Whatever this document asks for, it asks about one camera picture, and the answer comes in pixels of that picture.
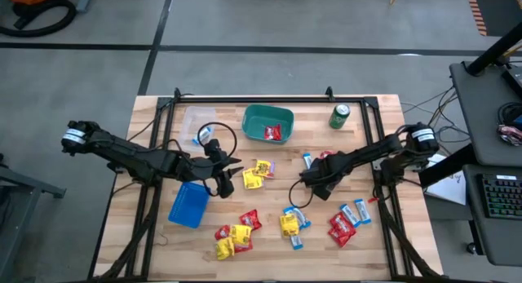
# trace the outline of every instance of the blue box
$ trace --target blue box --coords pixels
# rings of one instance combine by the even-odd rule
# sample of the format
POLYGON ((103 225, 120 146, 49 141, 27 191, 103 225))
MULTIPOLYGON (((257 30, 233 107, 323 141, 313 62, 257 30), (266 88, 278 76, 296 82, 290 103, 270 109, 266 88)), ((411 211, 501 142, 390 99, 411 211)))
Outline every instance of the blue box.
POLYGON ((203 185, 191 182, 181 184, 178 196, 172 205, 169 221, 190 228, 198 228, 205 213, 209 194, 203 185))

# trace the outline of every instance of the teal plastic bin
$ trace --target teal plastic bin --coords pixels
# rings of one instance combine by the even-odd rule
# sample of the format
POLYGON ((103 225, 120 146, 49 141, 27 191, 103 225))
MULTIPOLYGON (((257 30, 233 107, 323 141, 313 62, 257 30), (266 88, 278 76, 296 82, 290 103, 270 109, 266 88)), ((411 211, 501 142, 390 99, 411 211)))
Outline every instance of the teal plastic bin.
POLYGON ((270 144, 284 144, 294 129, 294 113, 287 108, 278 108, 264 104, 251 104, 246 108, 243 124, 246 136, 270 144), (267 140, 264 131, 267 126, 281 124, 281 140, 267 140))

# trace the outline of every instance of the yellow snack packet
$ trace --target yellow snack packet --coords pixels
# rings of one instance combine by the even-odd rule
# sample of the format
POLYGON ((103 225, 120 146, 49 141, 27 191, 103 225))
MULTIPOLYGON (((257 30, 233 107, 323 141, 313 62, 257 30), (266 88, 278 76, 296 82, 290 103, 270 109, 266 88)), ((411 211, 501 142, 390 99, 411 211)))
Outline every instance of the yellow snack packet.
POLYGON ((252 227, 246 225, 232 225, 230 229, 230 235, 232 236, 232 242, 235 245, 249 246, 250 245, 250 234, 252 233, 252 227))
POLYGON ((263 177, 254 175, 254 169, 243 171, 243 183, 245 189, 256 189, 263 186, 263 177))
POLYGON ((299 222, 295 214, 286 214, 279 218, 281 230, 284 237, 291 237, 299 234, 299 222))
POLYGON ((258 160, 255 164, 254 174, 265 178, 274 178, 275 165, 271 161, 258 160))
POLYGON ((229 256, 234 256, 234 244, 231 237, 219 239, 215 244, 215 251, 218 254, 218 260, 224 260, 229 256))

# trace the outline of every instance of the computer keyboard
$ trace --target computer keyboard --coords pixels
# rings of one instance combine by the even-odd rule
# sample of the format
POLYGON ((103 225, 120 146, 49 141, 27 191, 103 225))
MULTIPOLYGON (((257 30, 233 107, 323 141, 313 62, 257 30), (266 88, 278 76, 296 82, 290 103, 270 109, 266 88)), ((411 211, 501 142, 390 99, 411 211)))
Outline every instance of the computer keyboard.
POLYGON ((478 175, 486 216, 522 220, 522 177, 478 175))

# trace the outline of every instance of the wooden table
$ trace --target wooden table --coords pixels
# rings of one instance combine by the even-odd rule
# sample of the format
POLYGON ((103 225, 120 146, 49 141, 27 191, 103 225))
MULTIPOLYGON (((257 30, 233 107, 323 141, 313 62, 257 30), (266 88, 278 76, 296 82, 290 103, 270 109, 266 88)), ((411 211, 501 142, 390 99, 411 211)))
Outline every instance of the wooden table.
MULTIPOLYGON (((399 98, 397 95, 379 95, 378 102, 385 134, 391 134, 404 124, 399 98)), ((155 96, 141 96, 136 99, 128 136, 143 129, 153 119, 156 103, 155 96)), ((234 157, 242 159, 239 165, 249 168, 254 166, 258 158, 273 160, 276 163, 276 179, 266 180, 261 189, 247 191, 243 187, 241 174, 237 174, 233 178, 235 192, 227 199, 211 198, 198 229, 186 228, 167 220, 180 182, 165 179, 149 280, 346 281, 390 278, 376 203, 367 204, 372 223, 361 225, 344 248, 339 249, 327 234, 331 228, 329 219, 338 213, 340 205, 348 202, 356 210, 353 205, 355 199, 371 198, 374 181, 369 165, 356 168, 345 177, 328 201, 315 197, 312 204, 303 210, 312 221, 312 226, 300 233, 304 244, 302 250, 293 250, 289 239, 281 237, 279 216, 289 206, 290 185, 297 180, 298 173, 305 169, 303 153, 311 153, 313 157, 317 157, 327 149, 347 153, 367 145, 360 107, 357 104, 351 105, 352 114, 347 123, 341 130, 333 130, 329 128, 328 120, 335 104, 275 105, 289 108, 295 115, 294 132, 283 146, 251 141, 244 136, 241 121, 248 104, 205 105, 215 107, 218 120, 229 124, 237 133, 238 146, 234 157), (258 210, 263 224, 262 228, 253 232, 254 249, 217 261, 215 231, 224 224, 239 223, 239 216, 253 209, 258 210)), ((187 107, 186 104, 176 104, 171 138, 178 137, 187 107)), ((375 138, 374 122, 371 122, 375 138)), ((215 137, 219 139, 222 149, 229 152, 232 148, 230 132, 216 127, 215 137)), ((149 138, 150 128, 134 141, 147 147, 149 138)), ((417 175, 410 174, 407 177, 416 179, 417 175)), ((117 178, 115 189, 129 182, 128 175, 121 175, 117 178)), ((397 187, 397 191, 408 238, 428 264, 442 273, 422 189, 404 183, 397 187)), ((293 200, 296 204, 302 204, 309 194, 304 185, 298 185, 293 192, 293 200)), ((113 197, 95 265, 95 275, 108 270, 130 240, 138 195, 139 185, 135 185, 113 197)), ((397 262, 401 266, 397 243, 394 243, 394 249, 397 262)), ((140 268, 141 253, 143 247, 139 250, 136 270, 140 268)))

